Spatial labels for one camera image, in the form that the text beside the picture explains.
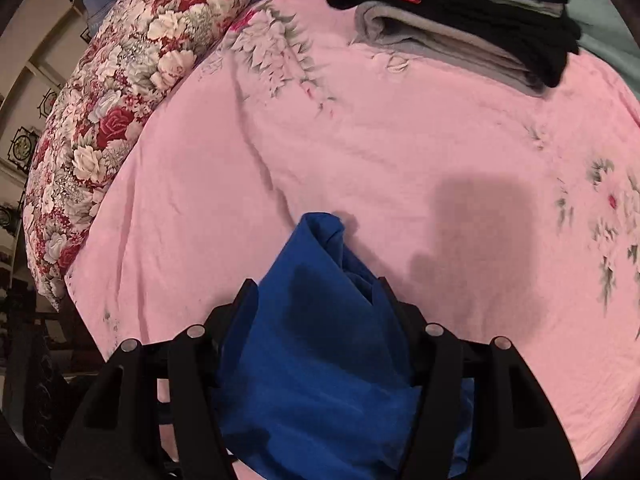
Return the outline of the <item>blue and red pants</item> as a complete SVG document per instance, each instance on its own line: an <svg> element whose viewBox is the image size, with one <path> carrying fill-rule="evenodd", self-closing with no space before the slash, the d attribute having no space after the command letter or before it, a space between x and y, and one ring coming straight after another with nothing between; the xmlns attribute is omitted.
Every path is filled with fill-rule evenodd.
<svg viewBox="0 0 640 480"><path fill-rule="evenodd" d="M220 429L267 479L393 479L420 391L390 297L314 212L245 299L221 349Z"/></svg>

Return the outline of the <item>pink floral bedsheet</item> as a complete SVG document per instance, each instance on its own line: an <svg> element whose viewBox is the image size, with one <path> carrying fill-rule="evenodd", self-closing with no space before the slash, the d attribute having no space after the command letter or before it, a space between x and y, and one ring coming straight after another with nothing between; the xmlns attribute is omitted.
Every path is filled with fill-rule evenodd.
<svg viewBox="0 0 640 480"><path fill-rule="evenodd" d="M299 218L458 336L512 339L582 472L639 396L639 103L582 52L542 98L266 0L157 107L66 285L96 345L166 339L263 276Z"/></svg>

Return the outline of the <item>grey folded garment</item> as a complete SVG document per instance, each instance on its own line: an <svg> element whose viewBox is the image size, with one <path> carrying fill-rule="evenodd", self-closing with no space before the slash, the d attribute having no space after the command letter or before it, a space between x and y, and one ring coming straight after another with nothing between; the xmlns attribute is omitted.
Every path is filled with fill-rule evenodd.
<svg viewBox="0 0 640 480"><path fill-rule="evenodd" d="M579 28L489 0L367 0L355 11L358 40L458 66L530 96L561 82Z"/></svg>

